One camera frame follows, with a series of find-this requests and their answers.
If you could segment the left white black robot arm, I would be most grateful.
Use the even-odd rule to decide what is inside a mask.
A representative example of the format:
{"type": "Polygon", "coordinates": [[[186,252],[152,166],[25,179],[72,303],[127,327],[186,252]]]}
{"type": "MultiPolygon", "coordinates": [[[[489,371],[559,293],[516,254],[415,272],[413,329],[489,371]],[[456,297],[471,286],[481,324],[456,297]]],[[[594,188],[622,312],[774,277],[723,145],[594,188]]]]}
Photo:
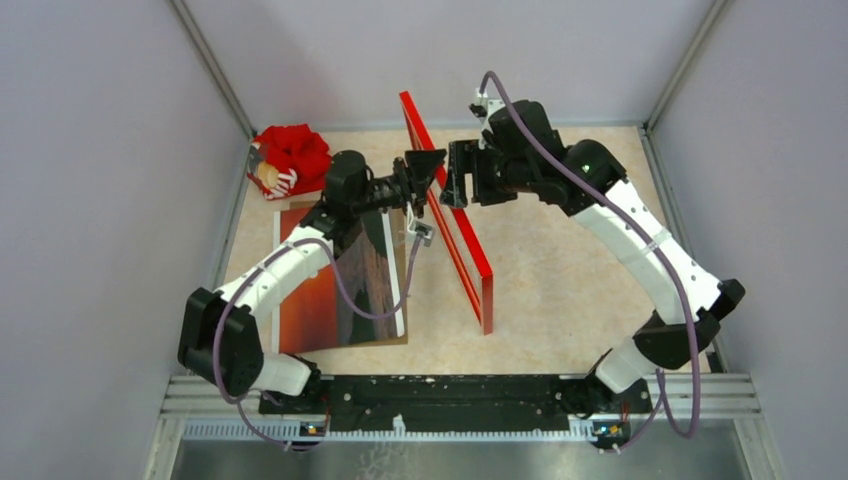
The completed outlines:
{"type": "Polygon", "coordinates": [[[295,355],[265,353],[258,321],[325,268],[337,272],[337,261],[360,235],[365,214],[400,210],[411,253],[429,245],[433,228],[421,219],[446,157],[444,149],[409,150],[394,159],[391,174],[377,177],[360,152],[335,154],[320,199],[287,238],[237,279],[190,294],[179,363],[215,385],[228,404],[252,391],[272,391],[297,413],[314,410],[321,397],[311,380],[316,367],[295,355]]]}

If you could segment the red wooden picture frame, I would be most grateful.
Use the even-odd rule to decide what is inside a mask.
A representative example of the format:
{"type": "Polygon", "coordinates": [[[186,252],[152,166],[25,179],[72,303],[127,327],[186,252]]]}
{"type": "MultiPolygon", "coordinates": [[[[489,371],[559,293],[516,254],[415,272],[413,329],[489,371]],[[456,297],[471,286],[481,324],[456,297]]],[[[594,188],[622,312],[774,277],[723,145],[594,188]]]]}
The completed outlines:
{"type": "MultiPolygon", "coordinates": [[[[399,101],[414,150],[448,146],[433,140],[409,91],[401,91],[399,101]]],[[[494,331],[494,270],[465,211],[439,201],[447,186],[447,177],[447,165],[436,171],[428,193],[428,205],[482,334],[490,335],[494,331]]]]}

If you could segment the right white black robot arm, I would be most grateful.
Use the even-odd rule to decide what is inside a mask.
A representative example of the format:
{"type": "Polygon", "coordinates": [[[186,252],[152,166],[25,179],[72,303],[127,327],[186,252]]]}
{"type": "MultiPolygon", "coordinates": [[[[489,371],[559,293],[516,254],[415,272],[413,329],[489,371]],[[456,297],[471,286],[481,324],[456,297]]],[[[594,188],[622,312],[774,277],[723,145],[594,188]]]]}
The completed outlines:
{"type": "Polygon", "coordinates": [[[703,351],[744,298],[744,286],[698,265],[649,211],[616,157],[595,140],[564,144],[539,102],[480,96],[469,109],[480,137],[450,142],[440,203],[490,206],[533,193],[594,234],[654,305],[649,320],[590,370],[589,404],[612,412],[637,381],[658,368],[677,370],[703,351]]]}

